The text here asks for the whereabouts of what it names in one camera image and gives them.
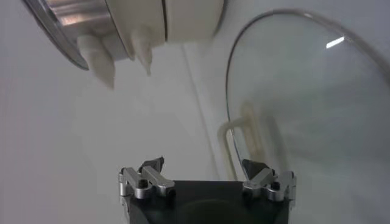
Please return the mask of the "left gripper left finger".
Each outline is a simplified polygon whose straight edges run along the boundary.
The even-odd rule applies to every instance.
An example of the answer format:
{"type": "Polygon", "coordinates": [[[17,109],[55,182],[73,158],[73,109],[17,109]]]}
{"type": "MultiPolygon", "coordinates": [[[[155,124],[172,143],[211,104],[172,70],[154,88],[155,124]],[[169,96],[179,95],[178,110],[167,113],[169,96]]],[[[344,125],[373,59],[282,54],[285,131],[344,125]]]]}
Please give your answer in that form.
{"type": "Polygon", "coordinates": [[[133,195],[136,199],[146,200],[154,194],[170,197],[176,194],[175,182],[161,175],[164,157],[147,160],[136,170],[123,167],[118,174],[119,196],[133,195]]]}

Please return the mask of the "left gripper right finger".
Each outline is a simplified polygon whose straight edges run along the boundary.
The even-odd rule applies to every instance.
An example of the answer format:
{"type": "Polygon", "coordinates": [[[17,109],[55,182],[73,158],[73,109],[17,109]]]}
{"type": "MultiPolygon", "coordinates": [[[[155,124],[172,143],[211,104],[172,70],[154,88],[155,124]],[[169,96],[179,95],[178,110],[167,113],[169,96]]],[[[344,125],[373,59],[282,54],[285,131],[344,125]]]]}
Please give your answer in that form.
{"type": "Polygon", "coordinates": [[[248,180],[243,182],[243,194],[250,199],[264,197],[269,201],[295,201],[296,175],[292,171],[277,174],[265,163],[244,159],[241,162],[248,180]]]}

